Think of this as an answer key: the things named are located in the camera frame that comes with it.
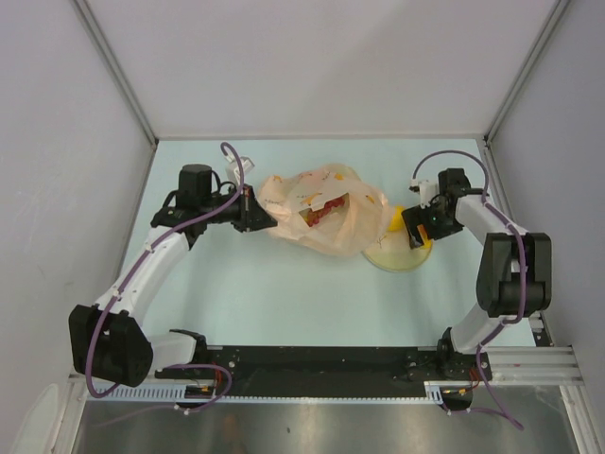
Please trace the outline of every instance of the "robotic arm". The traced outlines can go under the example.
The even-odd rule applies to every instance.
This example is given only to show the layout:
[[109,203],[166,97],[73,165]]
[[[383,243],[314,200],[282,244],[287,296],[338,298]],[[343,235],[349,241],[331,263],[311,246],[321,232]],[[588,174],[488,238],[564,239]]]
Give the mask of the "robotic arm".
[[[242,194],[219,214],[169,234],[153,248],[154,242],[171,228],[211,213],[233,197],[233,189],[226,195],[220,194],[220,187],[212,192],[213,173],[209,166],[184,166],[179,175],[179,189],[168,195],[164,206],[151,221],[145,247],[137,255],[137,260],[143,259],[143,262],[135,267],[135,260],[127,267],[92,307],[74,308],[69,317],[69,329],[74,367],[78,372],[85,372],[93,332],[112,297],[117,299],[96,342],[93,376],[135,387],[145,380],[149,371],[186,364],[198,349],[205,350],[203,336],[187,331],[172,330],[162,336],[146,338],[140,325],[149,304],[166,276],[205,232],[208,223],[230,222],[239,232],[254,232],[277,225],[259,206],[252,187],[244,184]],[[125,282],[132,270],[135,272],[128,284],[118,291],[120,283]]]
[[419,205],[402,214],[410,247],[427,239],[441,239],[467,227],[483,245],[476,280],[477,303],[467,316],[448,328],[441,344],[451,352],[471,354],[506,319],[518,315],[521,296],[520,251],[510,227],[523,241],[526,259],[526,305],[523,317],[550,305],[551,243],[545,234],[518,226],[490,204],[483,189],[472,188],[462,168],[448,168],[439,181],[412,181],[420,194]]

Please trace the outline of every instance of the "paper bag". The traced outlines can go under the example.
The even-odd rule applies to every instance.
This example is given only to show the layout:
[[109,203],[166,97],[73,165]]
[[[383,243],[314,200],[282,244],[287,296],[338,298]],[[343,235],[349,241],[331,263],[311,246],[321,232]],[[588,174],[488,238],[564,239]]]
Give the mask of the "paper bag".
[[394,209],[350,167],[330,164],[284,178],[273,175],[257,199],[278,222],[273,236],[330,255],[354,255],[386,232]]

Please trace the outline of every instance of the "light blue tabletop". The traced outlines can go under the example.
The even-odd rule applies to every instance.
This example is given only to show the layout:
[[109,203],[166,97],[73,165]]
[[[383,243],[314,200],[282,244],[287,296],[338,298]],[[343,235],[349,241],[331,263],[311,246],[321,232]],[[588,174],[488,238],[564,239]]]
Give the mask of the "light blue tabletop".
[[[415,165],[429,152],[461,149],[479,156],[474,140],[246,140],[232,141],[255,163],[247,183],[255,188],[272,174],[292,176],[329,163],[351,166],[383,190],[390,204],[412,206]],[[224,180],[226,161],[217,141],[161,142],[135,222],[128,264],[141,250],[149,222],[185,164],[212,166]],[[420,177],[463,166],[474,186],[478,166],[460,156],[429,160]],[[210,225],[168,276],[144,321],[148,335],[182,328],[210,344],[239,345],[436,345],[448,326],[475,303],[482,246],[464,230],[435,243],[428,260],[411,272],[390,273],[363,255],[337,258],[269,236],[239,234]],[[534,345],[527,321],[508,328],[494,345]]]

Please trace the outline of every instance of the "crumpled bag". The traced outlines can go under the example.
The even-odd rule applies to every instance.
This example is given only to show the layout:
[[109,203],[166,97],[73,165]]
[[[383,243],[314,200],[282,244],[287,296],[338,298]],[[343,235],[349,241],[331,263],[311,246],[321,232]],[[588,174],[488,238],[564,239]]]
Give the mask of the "crumpled bag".
[[258,202],[278,222],[268,229],[330,255],[360,253],[386,232],[395,212],[387,197],[343,164],[329,164],[292,178],[265,180]]

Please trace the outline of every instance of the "white wall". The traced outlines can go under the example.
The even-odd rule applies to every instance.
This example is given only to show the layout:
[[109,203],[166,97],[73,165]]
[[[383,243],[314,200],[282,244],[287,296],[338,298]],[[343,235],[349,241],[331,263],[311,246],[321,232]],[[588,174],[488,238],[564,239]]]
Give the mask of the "white wall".
[[605,422],[605,2],[572,2],[494,141],[517,220],[549,233],[547,320],[571,343]]
[[481,134],[555,0],[91,0],[170,136]]
[[0,452],[111,283],[151,149],[66,0],[0,6]]

